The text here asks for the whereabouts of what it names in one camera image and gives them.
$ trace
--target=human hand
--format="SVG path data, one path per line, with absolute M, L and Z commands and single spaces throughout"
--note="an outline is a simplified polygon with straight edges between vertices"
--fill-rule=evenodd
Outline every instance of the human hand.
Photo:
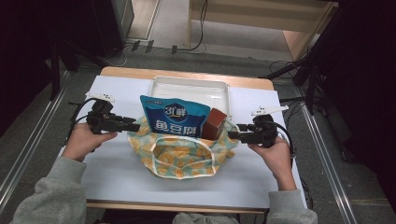
M 291 173 L 290 149 L 288 143 L 277 137 L 273 146 L 260 147 L 256 144 L 248 144 L 248 147 L 257 152 L 268 168 L 273 172 L 279 190 L 297 189 Z
M 87 123 L 80 123 L 74 128 L 67 141 L 62 157 L 75 161 L 84 161 L 85 156 L 103 142 L 113 139 L 117 133 L 94 134 Z

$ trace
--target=white table surface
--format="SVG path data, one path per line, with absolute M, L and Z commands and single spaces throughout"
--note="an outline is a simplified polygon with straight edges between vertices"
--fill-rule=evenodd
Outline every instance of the white table surface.
M 144 116 L 140 95 L 149 95 L 152 80 L 98 76 L 90 92 L 112 94 L 116 99 L 112 113 L 139 119 Z M 251 111 L 259 106 L 279 105 L 276 91 L 230 87 L 232 123 L 252 123 Z M 78 117 L 87 115 L 86 104 Z M 281 112 L 273 114 L 284 125 Z M 105 142 L 89 154 L 82 186 L 87 199 L 102 203 L 160 204 L 163 206 L 202 206 L 261 211 L 269 207 L 268 191 L 276 191 L 276 181 L 262 158 L 239 143 L 235 156 L 212 177 L 189 180 L 159 178 L 150 173 L 134 153 L 127 132 Z M 297 166 L 294 179 L 302 189 Z

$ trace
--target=patterned plastic bag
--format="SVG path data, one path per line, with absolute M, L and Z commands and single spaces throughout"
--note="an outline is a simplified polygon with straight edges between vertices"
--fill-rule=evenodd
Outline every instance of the patterned plastic bag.
M 163 133 L 152 133 L 146 117 L 137 133 L 128 133 L 128 140 L 143 164 L 156 176 L 188 179 L 214 175 L 220 166 L 234 156 L 238 140 L 230 139 L 227 131 L 236 126 L 226 121 L 224 131 L 216 141 Z

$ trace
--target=gray jacket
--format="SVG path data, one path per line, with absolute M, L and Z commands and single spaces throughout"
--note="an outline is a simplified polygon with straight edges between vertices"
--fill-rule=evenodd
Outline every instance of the gray jacket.
M 47 177 L 35 184 L 35 194 L 25 199 L 11 223 L 85 223 L 86 198 L 80 185 L 86 164 L 59 157 Z M 304 208 L 300 190 L 270 192 L 268 224 L 318 223 L 317 214 Z M 231 216 L 180 213 L 174 224 L 238 223 Z

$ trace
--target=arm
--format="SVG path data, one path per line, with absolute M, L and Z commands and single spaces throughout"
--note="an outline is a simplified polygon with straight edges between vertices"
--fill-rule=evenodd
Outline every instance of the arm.
M 275 144 L 270 148 L 248 146 L 262 157 L 273 172 L 278 185 L 279 191 L 269 192 L 268 223 L 318 223 L 317 214 L 304 207 L 301 192 L 295 185 L 288 143 L 277 137 Z
M 75 127 L 61 157 L 35 184 L 35 194 L 17 208 L 12 223 L 84 223 L 85 193 L 80 182 L 85 156 L 117 133 L 93 134 L 88 124 Z

